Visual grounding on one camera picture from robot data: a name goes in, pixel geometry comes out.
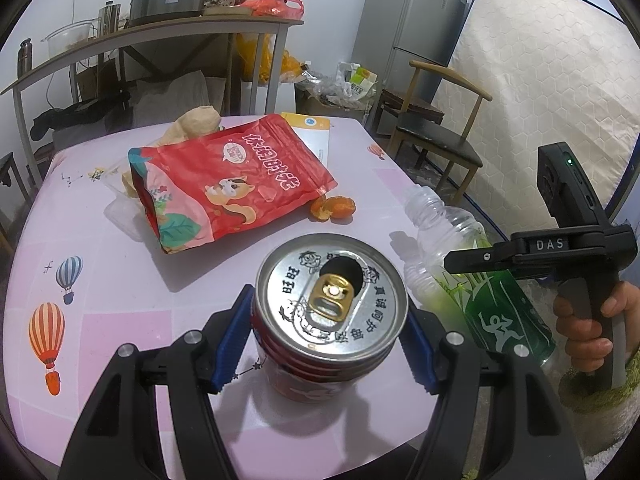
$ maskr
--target plastic bag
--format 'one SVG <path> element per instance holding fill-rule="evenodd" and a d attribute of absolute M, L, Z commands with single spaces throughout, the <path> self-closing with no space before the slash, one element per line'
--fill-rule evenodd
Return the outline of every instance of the plastic bag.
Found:
<path fill-rule="evenodd" d="M 298 4 L 300 8 L 291 7 L 289 4 Z M 300 20 L 305 13 L 302 0 L 247 0 L 241 7 L 249 7 L 254 16 L 277 16 L 287 20 Z"/>
<path fill-rule="evenodd" d="M 260 72 L 258 73 L 258 82 L 260 84 L 265 84 L 271 74 L 273 55 L 271 54 L 270 45 L 271 34 L 266 34 L 262 44 L 262 53 L 260 54 Z M 257 35 L 236 34 L 236 48 L 243 62 L 242 78 L 245 81 L 252 81 L 254 79 L 255 50 L 258 48 Z M 292 82 L 301 74 L 302 67 L 300 62 L 285 49 L 282 56 L 282 68 L 280 69 L 280 82 Z"/>
<path fill-rule="evenodd" d="M 133 184 L 176 253 L 275 220 L 337 186 L 280 115 L 158 148 L 132 148 Z"/>
<path fill-rule="evenodd" d="M 377 76 L 357 64 L 340 65 L 335 78 L 307 69 L 296 81 L 296 87 L 309 92 L 322 104 L 368 112 L 376 95 L 376 83 L 371 80 L 375 81 Z M 345 81 L 347 72 L 349 80 Z"/>
<path fill-rule="evenodd" d="M 172 123 L 164 135 L 151 146 L 164 146 L 201 137 L 220 127 L 220 115 L 214 107 L 199 107 L 188 111 Z M 140 226 L 146 224 L 145 210 L 133 187 L 129 160 L 125 156 L 104 171 L 100 182 L 116 194 L 116 199 L 104 210 L 104 215 L 135 242 L 141 242 Z"/>

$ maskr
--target human hand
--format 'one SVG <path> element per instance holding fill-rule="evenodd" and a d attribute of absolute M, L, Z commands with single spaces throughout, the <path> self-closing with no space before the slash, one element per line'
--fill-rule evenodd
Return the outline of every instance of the human hand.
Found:
<path fill-rule="evenodd" d="M 626 354 L 633 355 L 640 345 L 640 289 L 629 282 L 617 283 L 600 311 L 604 317 L 625 313 Z M 600 368 L 613 348 L 611 341 L 601 337 L 600 323 L 575 317 L 571 303 L 562 296 L 554 301 L 554 313 L 558 316 L 556 330 L 568 338 L 564 350 L 572 366 L 583 372 Z"/>

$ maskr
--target refrigerator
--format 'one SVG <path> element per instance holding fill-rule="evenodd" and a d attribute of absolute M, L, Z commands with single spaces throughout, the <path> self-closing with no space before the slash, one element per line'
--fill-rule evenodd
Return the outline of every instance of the refrigerator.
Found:
<path fill-rule="evenodd" d="M 365 0 L 351 61 L 378 74 L 383 88 L 406 92 L 417 59 L 447 66 L 468 0 Z M 422 72 L 415 95 L 433 99 L 440 78 Z"/>

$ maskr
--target hot air balloon print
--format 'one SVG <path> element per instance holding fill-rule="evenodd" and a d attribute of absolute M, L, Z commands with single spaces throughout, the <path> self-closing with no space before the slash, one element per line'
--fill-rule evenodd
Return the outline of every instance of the hot air balloon print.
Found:
<path fill-rule="evenodd" d="M 60 264 L 56 271 L 56 281 L 58 285 L 65 289 L 65 305 L 71 304 L 74 300 L 74 292 L 71 290 L 72 285 L 78 279 L 82 270 L 82 258 L 80 256 L 69 256 Z"/>
<path fill-rule="evenodd" d="M 60 375 L 55 369 L 65 335 L 65 316 L 55 303 L 41 304 L 29 322 L 29 342 L 37 358 L 48 370 L 44 376 L 51 395 L 60 393 Z"/>

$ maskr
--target aluminum can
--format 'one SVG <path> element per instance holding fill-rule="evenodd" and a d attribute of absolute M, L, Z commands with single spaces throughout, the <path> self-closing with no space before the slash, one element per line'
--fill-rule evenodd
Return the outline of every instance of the aluminum can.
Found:
<path fill-rule="evenodd" d="M 276 248 L 258 270 L 252 325 L 270 384 L 318 402 L 389 354 L 407 314 L 393 264 L 343 235 L 310 234 Z"/>

